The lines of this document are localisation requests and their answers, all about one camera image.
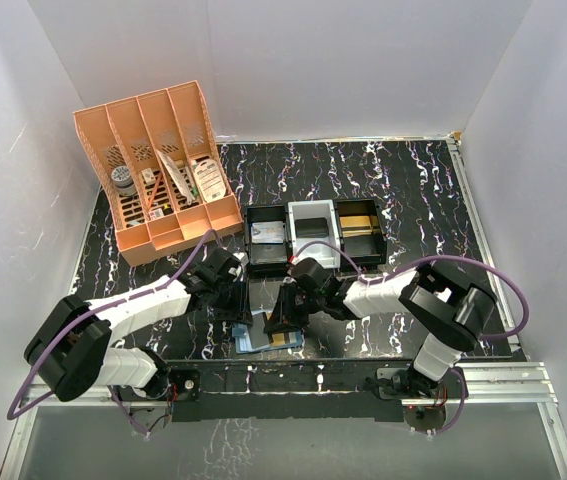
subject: marble-patterned surface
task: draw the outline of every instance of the marble-patterned surface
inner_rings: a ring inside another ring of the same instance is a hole
[[[383,206],[394,268],[432,254],[480,259],[452,160],[443,141],[232,144],[219,147],[241,205],[374,197]],[[243,250],[243,234],[223,239]],[[74,291],[82,298],[121,293],[171,274],[189,251],[131,268],[119,255],[105,195],[97,201]],[[482,272],[471,272],[487,281]],[[237,355],[230,325],[210,312],[166,319],[135,332],[125,345],[147,345],[166,360],[413,358],[427,331],[409,314],[339,322],[314,315],[302,348]],[[495,313],[487,333],[502,332]],[[471,356],[509,357],[507,341],[482,344]]]

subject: orange plastic organizer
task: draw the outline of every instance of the orange plastic organizer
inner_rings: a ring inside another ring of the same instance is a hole
[[[219,235],[242,230],[240,209],[221,166],[197,82],[80,110],[74,121],[110,202],[119,251],[131,266],[191,248],[209,228]],[[206,202],[198,193],[188,205],[156,150],[170,157],[198,192],[202,189],[193,175],[197,162],[216,161],[225,196]],[[129,168],[135,195],[120,195],[112,181],[112,171],[122,165]],[[153,182],[147,179],[150,171]],[[157,210],[163,216],[157,218]]]

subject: purple cable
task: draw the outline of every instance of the purple cable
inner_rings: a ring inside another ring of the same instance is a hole
[[[343,258],[345,258],[348,262],[350,262],[350,264],[354,267],[354,270],[356,270],[356,273],[358,274],[358,280],[362,283],[367,284],[367,285],[376,285],[378,283],[386,282],[386,281],[391,280],[395,277],[398,277],[399,275],[401,275],[405,272],[408,272],[408,271],[410,271],[414,268],[417,268],[417,267],[424,265],[426,263],[433,262],[435,260],[436,261],[448,260],[448,261],[451,261],[451,262],[467,263],[468,265],[474,265],[475,267],[482,268],[483,270],[486,270],[486,271],[492,273],[493,275],[496,275],[501,280],[503,280],[514,291],[516,296],[519,298],[519,301],[521,302],[521,307],[523,308],[523,316],[521,317],[521,321],[519,322],[519,324],[516,325],[509,332],[496,333],[496,334],[492,334],[492,335],[482,335],[481,338],[483,340],[488,340],[488,341],[493,342],[495,340],[503,340],[504,338],[508,338],[508,337],[511,337],[512,335],[516,335],[521,330],[523,330],[525,328],[525,326],[527,325],[527,321],[530,318],[530,306],[527,302],[527,298],[525,298],[523,291],[518,287],[518,285],[516,285],[516,283],[514,283],[514,281],[510,277],[508,277],[505,273],[501,272],[500,270],[497,270],[494,267],[491,267],[490,265],[486,265],[483,262],[479,262],[478,260],[473,260],[471,258],[465,258],[465,257],[458,257],[456,255],[431,255],[429,257],[423,257],[423,258],[419,258],[418,260],[414,260],[413,262],[410,262],[403,267],[397,268],[396,270],[394,270],[392,273],[390,273],[388,275],[368,279],[368,278],[363,277],[363,275],[361,274],[361,269],[358,267],[358,265],[356,265],[354,263],[354,260],[352,260],[352,257],[350,257],[347,253],[343,252],[342,250],[339,250],[334,245],[331,245],[331,244],[324,242],[322,240],[314,240],[312,242],[306,243],[305,245],[303,245],[299,249],[298,252],[296,252],[295,257],[298,258],[301,255],[301,253],[303,252],[303,250],[305,250],[310,245],[317,245],[317,244],[325,245],[326,247],[330,247],[332,250],[339,252],[343,256]]]
[[[192,263],[192,260],[194,259],[194,256],[199,252],[199,250],[201,249],[201,247],[203,246],[203,244],[205,243],[207,237],[210,235],[210,233],[214,233],[214,235],[216,236],[216,242],[221,245],[221,239],[219,238],[218,233],[216,233],[216,230],[210,228],[207,232],[205,232],[205,234],[201,237],[201,240],[199,240],[199,243],[196,245],[196,247],[194,248],[194,250],[192,251],[192,253],[190,253],[189,257],[187,257],[187,260],[185,260],[185,262],[183,263],[183,265],[181,265],[181,267],[176,271],[176,273],[174,275],[172,275],[170,277],[170,279],[165,282],[164,285],[161,285],[160,287],[157,287],[157,290],[159,289],[163,289],[163,288],[167,288],[168,285],[170,285],[173,281],[175,281],[179,275],[181,275],[181,273],[183,273],[183,271],[190,265],[190,263]],[[152,293],[154,290],[152,289],[147,289],[144,290],[142,292],[139,292],[138,294],[134,295],[134,298],[139,298],[142,297],[144,295],[148,295],[150,293]],[[43,363],[45,363],[45,361],[47,360],[47,358],[50,356],[50,354],[52,353],[52,350],[54,350],[54,348],[61,342],[61,340],[63,340],[63,338],[65,338],[65,336],[67,334],[69,334],[72,329],[74,329],[77,325],[79,325],[81,322],[85,321],[86,319],[88,319],[89,317],[91,317],[92,315],[96,315],[98,313],[101,313],[105,310],[109,310],[110,308],[114,308],[114,307],[118,307],[119,305],[121,305],[122,303],[127,302],[127,299],[125,298],[121,298],[119,300],[114,300],[110,303],[106,303],[105,305],[101,305],[100,307],[97,307],[93,310],[89,310],[85,313],[83,313],[82,315],[79,315],[77,318],[75,318],[74,320],[72,320],[63,330],[61,330],[55,337],[54,339],[50,342],[50,344],[45,348],[45,350],[43,350],[43,352],[41,353],[41,355],[39,356],[39,358],[36,360],[36,362],[34,363],[34,365],[32,365],[32,368],[30,369],[30,372],[27,374],[27,377],[25,377],[25,380],[23,381],[23,384],[21,385],[21,387],[19,388],[19,390],[16,392],[16,395],[14,397],[14,400],[12,400],[12,403],[10,404],[10,408],[7,411],[7,419],[8,420],[14,420],[18,417],[20,417],[21,415],[23,415],[25,412],[27,412],[28,410],[30,410],[31,408],[35,407],[36,405],[38,405],[39,403],[41,403],[43,400],[45,400],[46,398],[50,397],[54,392],[52,390],[50,390],[49,392],[44,393],[43,395],[41,395],[40,397],[38,397],[35,400],[32,400],[30,403],[28,403],[27,405],[21,407],[18,411],[16,410],[16,408],[18,407],[18,405],[23,401],[23,397],[25,396],[27,389],[29,388],[29,386],[32,384],[32,381],[34,380],[34,377],[36,376],[36,374],[39,372],[39,370],[41,369],[41,366],[43,365]],[[139,425],[128,413],[127,410],[125,410],[126,415],[130,418],[130,421],[134,424]]]
[[[139,422],[137,422],[132,415],[130,415],[130,412],[127,411],[127,408],[125,408],[125,405],[123,405],[123,402],[121,401],[121,399],[119,398],[119,396],[116,394],[116,392],[114,391],[114,389],[111,386],[108,385],[107,388],[110,391],[110,393],[112,394],[112,400],[114,400],[114,403],[116,403],[119,406],[119,408],[121,409],[123,414],[128,418],[130,423],[133,426],[135,426],[136,428],[138,428],[143,435],[148,437],[150,435],[150,430],[145,428],[143,425],[141,425]]]
[[[461,401],[459,403],[459,408],[456,409],[456,413],[452,417],[452,420],[450,420],[450,423],[448,423],[444,427],[441,427],[441,429],[437,430],[436,433],[447,432],[450,428],[452,428],[461,417],[461,412],[463,411],[463,407],[465,406],[465,397],[467,396],[467,383],[465,383],[465,377],[463,377],[463,375],[461,375],[454,369],[450,370],[450,372],[456,375],[456,377],[459,379],[459,382],[461,382]]]

